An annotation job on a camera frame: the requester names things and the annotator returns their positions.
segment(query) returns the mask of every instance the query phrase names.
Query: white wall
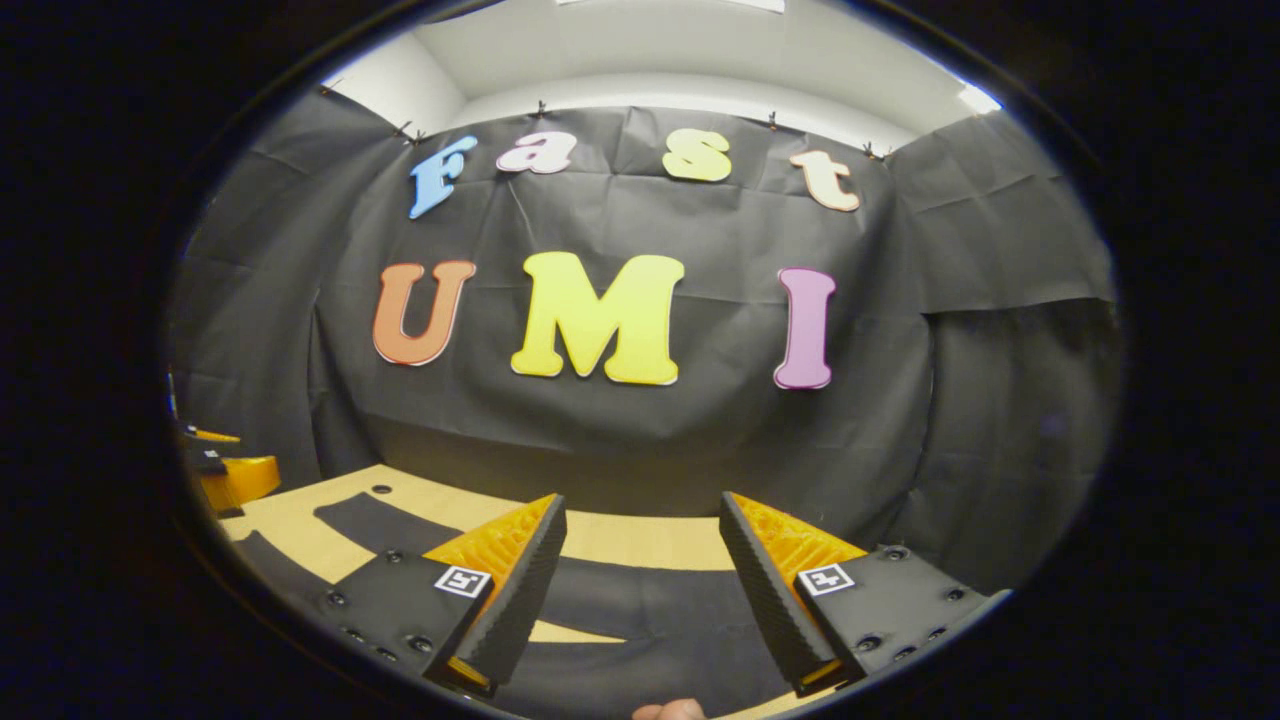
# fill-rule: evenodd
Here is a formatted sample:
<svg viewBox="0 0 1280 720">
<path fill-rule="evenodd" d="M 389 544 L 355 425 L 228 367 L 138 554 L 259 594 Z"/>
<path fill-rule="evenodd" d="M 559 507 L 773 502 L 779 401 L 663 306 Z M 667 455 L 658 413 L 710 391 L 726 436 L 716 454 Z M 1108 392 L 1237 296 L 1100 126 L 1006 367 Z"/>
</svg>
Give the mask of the white wall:
<svg viewBox="0 0 1280 720">
<path fill-rule="evenodd" d="M 774 85 L 723 77 L 628 73 L 577 77 L 497 92 L 467 102 L 447 127 L 529 114 L 538 101 L 557 108 L 649 106 L 710 110 L 767 120 L 777 111 L 780 126 L 809 131 L 876 152 L 901 147 L 918 135 L 840 102 Z"/>
<path fill-rule="evenodd" d="M 381 45 L 324 81 L 404 132 L 435 135 L 454 127 L 466 104 L 449 74 L 411 32 Z"/>
</svg>

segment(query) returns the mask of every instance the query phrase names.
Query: black cloth backdrop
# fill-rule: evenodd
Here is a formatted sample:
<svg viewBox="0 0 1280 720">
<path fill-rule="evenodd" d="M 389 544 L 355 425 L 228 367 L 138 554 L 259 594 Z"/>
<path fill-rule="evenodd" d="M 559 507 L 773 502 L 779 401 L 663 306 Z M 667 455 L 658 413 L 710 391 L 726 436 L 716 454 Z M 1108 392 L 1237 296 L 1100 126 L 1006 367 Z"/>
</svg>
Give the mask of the black cloth backdrop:
<svg viewBox="0 0 1280 720">
<path fill-rule="evenodd" d="M 728 178 L 666 173 L 664 140 L 682 127 L 728 138 Z M 497 170 L 515 140 L 552 129 L 579 140 L 568 169 Z M 453 195 L 410 220 L 410 170 L 466 135 L 479 146 Z M 861 199 L 856 211 L 809 196 L 788 158 L 813 149 L 849 165 L 842 183 Z M 671 313 L 675 384 L 620 384 L 599 366 L 589 378 L 511 370 L 531 288 L 522 263 L 553 250 L 575 252 L 598 293 L 635 255 L 684 263 Z M 381 270 L 419 263 L 430 273 L 444 260 L 477 265 L 449 346 L 424 366 L 387 363 L 371 340 Z M 837 281 L 833 379 L 820 391 L 773 384 L 787 336 L 785 266 Z M 433 300 L 428 275 L 406 332 L 425 327 Z M 559 492 L 570 507 L 617 514 L 712 515 L 732 489 L 861 546 L 902 542 L 993 592 L 1034 569 L 1102 460 L 1120 397 L 1115 301 L 1106 246 L 1068 178 L 1002 113 L 879 161 L 749 119 L 641 108 L 506 118 L 413 146 L 355 102 L 314 94 L 262 133 L 210 202 L 170 327 L 180 416 L 276 455 L 282 491 L 375 462 L 512 500 Z M 544 619 L 593 632 L 616 611 L 607 587 L 618 583 L 707 592 L 682 575 L 591 565 L 557 573 Z M 741 593 L 731 574 L 705 575 L 724 575 L 707 580 L 721 593 Z M 495 701 L 617 716 L 635 662 L 658 673 L 690 657 L 675 639 L 652 638 L 699 624 L 717 638 L 741 632 L 717 614 L 736 616 L 694 614 L 655 635 L 620 615 L 605 625 L 627 643 L 531 644 Z M 595 620 L 573 620 L 585 616 Z M 730 647 L 699 642 L 712 666 Z M 736 656 L 763 647 L 750 629 L 742 642 L 754 646 Z M 570 670 L 581 682 L 566 687 Z M 756 670 L 750 682 L 742 669 L 721 673 L 724 682 L 703 676 L 698 697 L 719 714 L 785 692 L 768 667 Z M 648 691 L 692 694 L 678 673 L 658 675 L 667 679 Z M 753 683 L 750 693 L 714 689 Z"/>
</svg>

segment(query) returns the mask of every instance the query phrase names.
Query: screw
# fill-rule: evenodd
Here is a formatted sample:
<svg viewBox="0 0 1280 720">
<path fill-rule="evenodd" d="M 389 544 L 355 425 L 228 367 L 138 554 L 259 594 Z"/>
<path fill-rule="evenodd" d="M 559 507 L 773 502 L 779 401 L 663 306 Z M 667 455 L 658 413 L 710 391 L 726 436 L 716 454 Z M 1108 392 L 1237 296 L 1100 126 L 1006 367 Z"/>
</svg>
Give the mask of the screw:
<svg viewBox="0 0 1280 720">
<path fill-rule="evenodd" d="M 410 637 L 404 638 L 404 642 L 408 643 L 408 646 L 411 648 L 413 648 L 413 650 L 416 650 L 416 651 L 419 651 L 421 653 L 428 653 L 428 652 L 431 652 L 431 650 L 433 650 L 431 648 L 431 641 L 429 641 L 429 639 L 426 639 L 424 637 L 410 635 Z"/>
</svg>

